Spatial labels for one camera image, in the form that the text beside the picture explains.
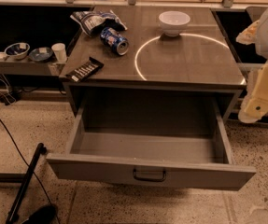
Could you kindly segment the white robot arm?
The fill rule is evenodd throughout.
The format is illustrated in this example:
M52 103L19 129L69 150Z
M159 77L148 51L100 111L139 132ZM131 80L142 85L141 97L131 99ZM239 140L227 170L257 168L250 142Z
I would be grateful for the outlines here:
M261 68L248 74L247 95L238 113L240 121L254 123L268 113L268 8L237 36L236 41L254 44L256 53L267 60Z

